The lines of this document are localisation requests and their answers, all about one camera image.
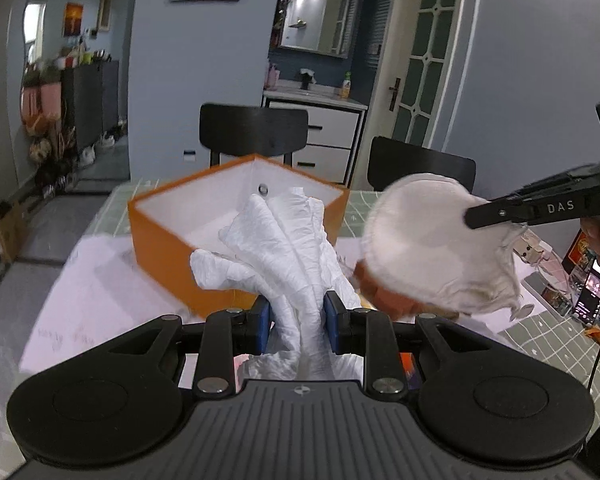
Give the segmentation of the white towel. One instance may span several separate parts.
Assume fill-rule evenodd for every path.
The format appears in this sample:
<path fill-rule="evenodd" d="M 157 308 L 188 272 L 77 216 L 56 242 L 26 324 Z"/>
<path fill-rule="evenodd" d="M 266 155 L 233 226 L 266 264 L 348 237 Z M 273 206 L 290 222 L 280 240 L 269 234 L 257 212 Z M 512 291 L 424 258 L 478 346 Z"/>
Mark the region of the white towel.
<path fill-rule="evenodd" d="M 227 256 L 205 249 L 189 258 L 202 289 L 237 289 L 271 304 L 273 330 L 260 356 L 238 367 L 240 380 L 360 380 L 363 359 L 337 356 L 324 330 L 323 300 L 333 290 L 343 305 L 361 300 L 343 274 L 323 226 L 325 207 L 303 188 L 272 198 L 251 195 L 219 239 Z"/>

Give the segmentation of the orange framed picture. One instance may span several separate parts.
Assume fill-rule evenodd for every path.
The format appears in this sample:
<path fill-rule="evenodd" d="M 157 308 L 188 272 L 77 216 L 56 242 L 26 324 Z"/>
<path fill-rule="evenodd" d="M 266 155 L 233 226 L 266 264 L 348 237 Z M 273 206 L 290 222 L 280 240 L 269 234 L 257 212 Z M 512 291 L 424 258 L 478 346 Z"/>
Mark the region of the orange framed picture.
<path fill-rule="evenodd" d="M 62 19 L 62 36 L 79 37 L 81 35 L 83 11 L 82 4 L 74 2 L 66 4 Z"/>

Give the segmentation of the black chair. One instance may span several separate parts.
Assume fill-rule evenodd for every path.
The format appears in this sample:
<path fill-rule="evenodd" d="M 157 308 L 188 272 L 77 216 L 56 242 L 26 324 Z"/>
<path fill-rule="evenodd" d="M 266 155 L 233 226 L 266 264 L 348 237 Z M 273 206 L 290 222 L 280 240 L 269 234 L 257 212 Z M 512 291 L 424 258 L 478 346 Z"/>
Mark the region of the black chair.
<path fill-rule="evenodd" d="M 292 165 L 295 152 L 306 147 L 309 115 L 306 110 L 204 103 L 199 112 L 199 141 L 210 152 L 210 165 L 222 155 L 257 154 L 283 157 Z"/>
<path fill-rule="evenodd" d="M 457 180 L 471 192 L 477 172 L 470 158 L 422 148 L 402 141 L 375 136 L 370 144 L 367 182 L 376 192 L 413 174 L 436 174 Z"/>

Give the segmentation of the black sideboard cabinet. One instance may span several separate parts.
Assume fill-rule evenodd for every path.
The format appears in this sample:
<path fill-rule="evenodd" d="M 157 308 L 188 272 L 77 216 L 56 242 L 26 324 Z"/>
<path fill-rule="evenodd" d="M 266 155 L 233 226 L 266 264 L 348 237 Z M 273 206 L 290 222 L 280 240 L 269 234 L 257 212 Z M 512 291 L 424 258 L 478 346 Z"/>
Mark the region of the black sideboard cabinet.
<path fill-rule="evenodd" d="M 62 128 L 74 131 L 82 152 L 114 128 L 119 119 L 119 62 L 106 61 L 61 72 Z"/>

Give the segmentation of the black chair left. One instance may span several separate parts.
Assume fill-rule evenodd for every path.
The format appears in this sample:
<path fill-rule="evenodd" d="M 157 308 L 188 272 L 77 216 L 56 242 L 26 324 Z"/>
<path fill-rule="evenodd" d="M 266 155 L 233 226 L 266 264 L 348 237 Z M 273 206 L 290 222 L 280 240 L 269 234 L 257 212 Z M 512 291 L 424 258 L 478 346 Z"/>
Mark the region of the black chair left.
<path fill-rule="evenodd" d="M 210 165 L 222 155 L 257 154 L 283 157 L 292 165 L 295 152 L 306 147 L 309 115 L 306 110 L 204 103 L 199 112 L 199 141 L 210 152 Z"/>

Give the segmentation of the wall mirror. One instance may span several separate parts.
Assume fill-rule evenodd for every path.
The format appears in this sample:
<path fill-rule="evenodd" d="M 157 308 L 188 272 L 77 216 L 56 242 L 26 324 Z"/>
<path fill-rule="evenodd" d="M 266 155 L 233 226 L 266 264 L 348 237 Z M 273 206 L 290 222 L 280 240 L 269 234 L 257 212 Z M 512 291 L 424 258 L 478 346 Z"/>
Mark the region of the wall mirror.
<path fill-rule="evenodd" d="M 357 10 L 358 0 L 278 0 L 272 47 L 346 58 Z"/>

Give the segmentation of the orange cardboard box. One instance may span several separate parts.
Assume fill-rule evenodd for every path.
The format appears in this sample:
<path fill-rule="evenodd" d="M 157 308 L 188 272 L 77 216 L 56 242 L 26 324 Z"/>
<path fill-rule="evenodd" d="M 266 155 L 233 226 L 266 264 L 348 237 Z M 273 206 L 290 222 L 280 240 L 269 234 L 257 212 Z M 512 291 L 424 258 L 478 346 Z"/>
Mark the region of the orange cardboard box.
<path fill-rule="evenodd" d="M 128 215 L 136 261 L 201 318 L 225 308 L 248 308 L 254 301 L 249 292 L 198 287 L 189 257 L 198 248 L 226 256 L 220 229 L 232 223 L 248 198 L 253 194 L 271 198 L 288 188 L 303 188 L 307 196 L 322 201 L 324 228 L 334 244 L 349 190 L 274 159 L 248 155 L 134 196 Z"/>

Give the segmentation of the green white door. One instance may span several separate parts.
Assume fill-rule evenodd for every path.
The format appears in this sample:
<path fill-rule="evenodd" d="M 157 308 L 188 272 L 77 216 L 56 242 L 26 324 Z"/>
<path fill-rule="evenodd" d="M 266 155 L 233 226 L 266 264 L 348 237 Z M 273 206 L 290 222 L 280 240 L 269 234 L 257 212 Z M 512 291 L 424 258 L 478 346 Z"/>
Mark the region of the green white door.
<path fill-rule="evenodd" d="M 387 36 L 386 108 L 379 131 L 426 146 L 454 56 L 463 0 L 394 0 Z"/>

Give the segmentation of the brown sponge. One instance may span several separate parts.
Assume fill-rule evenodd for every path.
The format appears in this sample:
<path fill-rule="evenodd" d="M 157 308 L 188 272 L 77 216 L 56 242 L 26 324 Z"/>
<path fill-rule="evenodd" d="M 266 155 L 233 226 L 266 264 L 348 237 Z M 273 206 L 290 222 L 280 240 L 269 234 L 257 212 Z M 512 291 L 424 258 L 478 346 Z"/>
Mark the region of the brown sponge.
<path fill-rule="evenodd" d="M 358 260 L 353 271 L 362 296 L 381 312 L 389 315 L 393 321 L 406 316 L 414 316 L 427 311 L 424 304 L 412 298 L 397 294 L 378 283 L 368 272 L 364 260 Z"/>

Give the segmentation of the white drawer cabinet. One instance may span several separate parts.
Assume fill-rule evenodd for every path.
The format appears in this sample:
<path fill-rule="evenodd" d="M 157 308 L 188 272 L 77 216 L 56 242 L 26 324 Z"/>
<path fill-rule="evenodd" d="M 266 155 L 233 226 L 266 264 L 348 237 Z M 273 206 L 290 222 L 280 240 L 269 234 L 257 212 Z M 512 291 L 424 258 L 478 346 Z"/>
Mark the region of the white drawer cabinet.
<path fill-rule="evenodd" d="M 279 87 L 263 91 L 262 106 L 305 110 L 309 118 L 308 140 L 304 148 L 292 155 L 294 168 L 325 181 L 351 185 L 366 105 L 330 94 Z"/>

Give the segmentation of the black chair right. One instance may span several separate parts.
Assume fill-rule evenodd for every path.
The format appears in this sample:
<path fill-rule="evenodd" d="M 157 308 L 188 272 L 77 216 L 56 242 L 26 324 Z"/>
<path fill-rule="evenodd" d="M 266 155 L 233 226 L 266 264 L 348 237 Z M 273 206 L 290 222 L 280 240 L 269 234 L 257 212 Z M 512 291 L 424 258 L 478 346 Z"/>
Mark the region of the black chair right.
<path fill-rule="evenodd" d="M 413 174 L 436 174 L 457 180 L 471 192 L 477 172 L 470 158 L 422 148 L 402 141 L 375 136 L 370 144 L 367 182 L 376 192 Z"/>

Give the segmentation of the pink flower bouquet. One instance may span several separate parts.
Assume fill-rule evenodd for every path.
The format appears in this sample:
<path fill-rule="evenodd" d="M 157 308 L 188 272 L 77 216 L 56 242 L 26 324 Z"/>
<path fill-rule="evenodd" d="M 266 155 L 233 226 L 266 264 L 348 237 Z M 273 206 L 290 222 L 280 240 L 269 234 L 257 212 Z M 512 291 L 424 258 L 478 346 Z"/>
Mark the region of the pink flower bouquet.
<path fill-rule="evenodd" d="M 27 66 L 22 78 L 20 115 L 30 138 L 44 136 L 60 124 L 61 72 L 56 66 Z"/>

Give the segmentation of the cream drawstring pouch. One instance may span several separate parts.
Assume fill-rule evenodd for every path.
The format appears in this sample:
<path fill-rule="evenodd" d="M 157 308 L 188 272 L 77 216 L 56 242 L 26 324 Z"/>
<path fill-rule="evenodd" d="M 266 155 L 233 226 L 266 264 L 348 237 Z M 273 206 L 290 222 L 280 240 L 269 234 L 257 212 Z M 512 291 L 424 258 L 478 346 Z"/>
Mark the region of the cream drawstring pouch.
<path fill-rule="evenodd" d="M 366 270 L 383 288 L 467 315 L 526 311 L 513 247 L 526 230 L 505 221 L 471 229 L 465 214 L 488 201 L 457 180 L 412 174 L 382 192 L 361 238 Z"/>

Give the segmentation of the green checked tablecloth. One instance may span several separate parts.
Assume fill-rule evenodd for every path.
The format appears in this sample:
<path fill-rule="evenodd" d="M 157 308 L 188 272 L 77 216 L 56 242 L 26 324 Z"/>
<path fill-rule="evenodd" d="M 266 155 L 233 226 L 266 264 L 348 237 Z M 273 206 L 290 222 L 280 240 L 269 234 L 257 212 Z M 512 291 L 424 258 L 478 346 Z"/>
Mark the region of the green checked tablecloth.
<path fill-rule="evenodd" d="M 126 205 L 131 198 L 158 188 L 160 180 L 124 182 L 108 195 L 102 208 L 86 228 L 87 235 L 125 236 L 131 233 Z M 594 425 L 600 426 L 600 346 L 584 334 L 572 318 L 555 318 L 550 311 L 535 313 L 530 318 L 500 330 L 506 341 L 535 359 L 564 370 L 591 387 L 595 404 Z"/>

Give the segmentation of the wooden block toy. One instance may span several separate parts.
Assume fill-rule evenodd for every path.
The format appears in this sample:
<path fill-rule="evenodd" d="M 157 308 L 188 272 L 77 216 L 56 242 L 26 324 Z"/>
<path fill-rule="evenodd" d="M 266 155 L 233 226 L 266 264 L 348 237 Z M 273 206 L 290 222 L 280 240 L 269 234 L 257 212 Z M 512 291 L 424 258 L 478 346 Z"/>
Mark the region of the wooden block toy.
<path fill-rule="evenodd" d="M 541 247 L 541 240 L 531 231 L 526 231 L 515 240 L 513 252 L 524 263 L 534 266 L 542 258 L 544 249 Z"/>

